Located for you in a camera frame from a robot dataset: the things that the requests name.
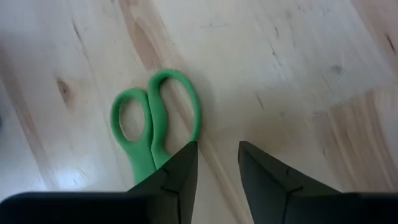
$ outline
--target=scissors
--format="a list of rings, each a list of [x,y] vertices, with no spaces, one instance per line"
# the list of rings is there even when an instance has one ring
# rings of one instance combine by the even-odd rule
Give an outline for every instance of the scissors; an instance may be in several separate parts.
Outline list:
[[[167,112],[160,97],[160,86],[166,78],[181,82],[191,99],[194,119],[190,141],[196,141],[200,133],[199,99],[190,80],[182,72],[172,69],[161,70],[149,80],[147,92],[142,88],[131,88],[121,92],[112,105],[111,129],[116,141],[127,154],[136,184],[149,177],[172,157],[163,148],[167,132]],[[120,125],[120,109],[128,99],[138,100],[144,111],[144,130],[135,141],[125,137]]]

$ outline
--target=wooden surface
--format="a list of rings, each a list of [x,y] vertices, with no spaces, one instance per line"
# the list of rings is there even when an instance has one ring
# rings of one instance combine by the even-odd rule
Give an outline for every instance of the wooden surface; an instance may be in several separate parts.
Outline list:
[[[338,190],[396,191],[398,3],[375,4],[0,1],[0,197],[133,186],[111,103],[165,67],[189,76],[203,107],[194,223],[252,223],[241,140]],[[175,82],[162,96],[175,152],[190,102]],[[123,121],[138,137],[137,103]]]

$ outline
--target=scissor handle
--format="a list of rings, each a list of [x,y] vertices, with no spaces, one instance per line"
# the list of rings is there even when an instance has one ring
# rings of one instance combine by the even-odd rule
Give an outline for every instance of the scissor handle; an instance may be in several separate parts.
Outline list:
[[[135,141],[128,140],[123,134],[120,126],[120,109],[126,100],[138,100],[142,105],[144,111],[144,130],[139,139]],[[142,180],[156,171],[152,153],[150,151],[150,143],[152,141],[152,118],[150,115],[148,96],[145,90],[140,88],[131,88],[121,92],[115,99],[111,109],[111,129],[116,141],[126,152],[132,171],[134,174],[135,183],[138,184]]]
[[[194,119],[190,141],[198,139],[201,125],[200,102],[190,80],[182,72],[177,70],[165,69],[157,72],[148,83],[148,100],[154,127],[151,150],[157,169],[162,167],[171,158],[163,148],[167,132],[167,112],[160,96],[160,85],[166,78],[173,78],[180,81],[191,98]]]

